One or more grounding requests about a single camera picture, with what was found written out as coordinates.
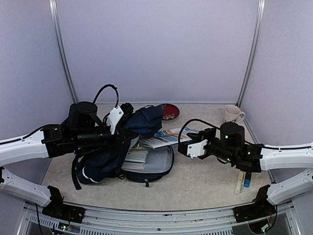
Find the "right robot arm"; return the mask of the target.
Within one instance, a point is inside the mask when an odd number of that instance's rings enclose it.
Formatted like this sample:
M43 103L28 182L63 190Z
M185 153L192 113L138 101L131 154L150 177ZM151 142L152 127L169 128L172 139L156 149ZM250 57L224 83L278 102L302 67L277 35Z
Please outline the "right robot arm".
M216 157L223 164L246 173L273 169L301 168L302 172L280 183L259 188L250 213L261 217L276 205L313 189L313 145L272 146L248 143L244 127L226 122L212 124L198 133L187 133L188 141L178 142L178 152L191 159Z

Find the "red floral round plate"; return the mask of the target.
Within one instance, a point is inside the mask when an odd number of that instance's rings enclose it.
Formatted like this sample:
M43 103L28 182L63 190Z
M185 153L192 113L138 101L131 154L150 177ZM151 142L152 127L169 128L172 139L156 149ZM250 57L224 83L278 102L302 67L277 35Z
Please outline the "red floral round plate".
M162 104L163 117L162 120L174 120L180 115L179 108L174 104Z

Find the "cream highlighter pen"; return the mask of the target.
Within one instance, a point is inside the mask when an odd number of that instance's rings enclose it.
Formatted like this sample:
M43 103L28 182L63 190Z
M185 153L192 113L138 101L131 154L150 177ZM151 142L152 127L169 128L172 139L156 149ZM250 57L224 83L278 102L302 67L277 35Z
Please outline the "cream highlighter pen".
M234 189L234 194L239 195L243 191L244 187L244 181L245 181L245 173L243 171L240 171L238 173L235 189Z

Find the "aluminium frame post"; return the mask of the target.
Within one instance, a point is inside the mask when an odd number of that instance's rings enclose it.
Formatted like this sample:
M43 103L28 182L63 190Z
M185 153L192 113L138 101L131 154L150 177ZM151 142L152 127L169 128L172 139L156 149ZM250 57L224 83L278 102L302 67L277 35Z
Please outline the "aluminium frame post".
M75 90L75 86L71 77L68 61L67 61L67 56L66 56L66 50L63 42L63 37L62 37L62 30L61 30L61 24L59 20L59 14L58 14L58 6L57 6L57 1L56 0L49 0L49 9L50 9L50 14L51 14L51 19L52 19L52 24L54 28L54 33L56 36L56 41L57 41L57 48L58 52L60 55L61 59L61 64L62 68L65 74L65 79L67 83L67 87L70 93L70 97L73 103L78 103L78 95Z
M264 11L266 7L266 0L259 0L258 1L258 7L257 7L257 14L256 14L256 20L254 25L254 31L252 35L252 42L250 47L250 52L247 60L247 65L244 73L244 80L240 89L240 93L236 102L236 105L238 107L242 107L245 95L248 90L248 84L251 78L251 73L253 70L253 64L257 53L257 47L258 42L261 34L261 28L262 28L262 21L264 16Z

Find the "white cartoon mug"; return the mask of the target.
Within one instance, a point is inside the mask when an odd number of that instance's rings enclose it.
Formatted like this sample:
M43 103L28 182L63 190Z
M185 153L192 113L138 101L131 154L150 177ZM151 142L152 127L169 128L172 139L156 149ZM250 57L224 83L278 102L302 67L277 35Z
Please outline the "white cartoon mug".
M245 112L241 111L236 105L225 105L223 121L240 123L246 118Z

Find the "navy blue student backpack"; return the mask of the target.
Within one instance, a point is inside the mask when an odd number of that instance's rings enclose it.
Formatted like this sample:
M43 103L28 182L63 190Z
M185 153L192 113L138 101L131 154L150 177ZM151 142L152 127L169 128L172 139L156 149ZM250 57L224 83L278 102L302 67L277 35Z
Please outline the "navy blue student backpack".
M174 165L174 150L172 146L150 150L145 166L142 169L130 170L123 165L126 157L140 137L151 138L162 127L164 108L162 105L146 106L136 110L122 125L125 139L114 146L93 149L90 152L76 155L72 163L71 176L76 190L81 185L97 184L106 178L127 178L136 183L157 181L167 175Z

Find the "blue capped black marker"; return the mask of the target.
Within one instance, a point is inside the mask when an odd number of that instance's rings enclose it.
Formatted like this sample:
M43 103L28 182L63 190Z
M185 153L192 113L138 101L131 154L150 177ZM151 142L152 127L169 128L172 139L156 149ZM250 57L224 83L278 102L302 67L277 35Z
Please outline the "blue capped black marker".
M251 172L246 172L245 174L245 180L244 180L244 187L249 188L250 187L250 182L251 182Z

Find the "right aluminium frame post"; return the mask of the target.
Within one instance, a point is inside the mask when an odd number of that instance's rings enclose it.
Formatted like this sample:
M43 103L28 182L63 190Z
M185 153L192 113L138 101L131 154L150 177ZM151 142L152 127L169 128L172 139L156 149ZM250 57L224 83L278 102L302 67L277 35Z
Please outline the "right aluminium frame post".
M248 84L251 78L251 73L253 70L253 64L257 53L257 47L258 42L261 34L261 28L262 28L262 21L264 16L264 11L266 7L266 0L259 0L258 1L258 7L257 7L257 14L256 14L256 20L254 25L254 31L252 35L252 42L250 47L250 52L247 60L247 65L244 73L244 80L240 89L240 93L236 102L236 105L238 107L242 107L245 95L248 90Z

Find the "front aluminium rail base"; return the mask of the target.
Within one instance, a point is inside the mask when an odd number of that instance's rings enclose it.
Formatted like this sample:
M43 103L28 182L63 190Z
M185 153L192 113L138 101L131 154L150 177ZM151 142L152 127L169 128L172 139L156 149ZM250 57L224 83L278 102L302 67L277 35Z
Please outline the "front aluminium rail base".
M132 211L84 206L81 222L58 219L26 203L18 235L301 235L291 202L278 212L240 222L233 206L188 211Z

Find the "blue white workbook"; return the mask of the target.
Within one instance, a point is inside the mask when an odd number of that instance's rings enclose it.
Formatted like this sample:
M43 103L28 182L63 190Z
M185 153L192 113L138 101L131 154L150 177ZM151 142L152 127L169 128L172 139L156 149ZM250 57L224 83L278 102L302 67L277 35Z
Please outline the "blue white workbook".
M151 138L140 137L138 144L139 146L152 148L152 149L177 144L179 132L180 132L180 128L158 131ZM198 134L199 130L185 127L180 136L180 142L191 140L191 138L187 136L188 133Z

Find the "left aluminium frame post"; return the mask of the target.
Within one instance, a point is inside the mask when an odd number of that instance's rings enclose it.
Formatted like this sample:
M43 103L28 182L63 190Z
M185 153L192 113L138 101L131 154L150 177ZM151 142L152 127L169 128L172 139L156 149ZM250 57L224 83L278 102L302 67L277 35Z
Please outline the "left aluminium frame post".
M71 77L68 61L67 61L67 56L66 56L66 50L63 42L63 37L62 37L62 30L61 30L61 24L59 20L59 14L58 14L58 6L57 6L57 1L56 0L49 0L49 9L50 9L50 14L51 14L51 19L52 19L52 24L54 28L54 33L56 36L56 41L57 41L57 48L58 52L60 55L61 59L61 64L62 68L65 74L65 79L67 83L67 87L70 93L70 97L73 103L78 103L78 95L75 90L75 86Z

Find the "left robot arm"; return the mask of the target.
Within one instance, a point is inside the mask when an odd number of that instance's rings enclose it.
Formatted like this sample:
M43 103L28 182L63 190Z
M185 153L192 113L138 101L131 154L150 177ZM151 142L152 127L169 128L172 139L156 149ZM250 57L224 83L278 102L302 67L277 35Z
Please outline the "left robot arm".
M44 125L16 139L0 144L0 189L2 192L49 207L57 217L68 214L60 191L52 186L41 186L18 177L5 165L30 159L45 159L74 153L76 158L101 147L114 150L124 139L121 127L133 113L129 103L115 106L101 120L98 107L92 102L79 102L70 106L69 115L62 124Z

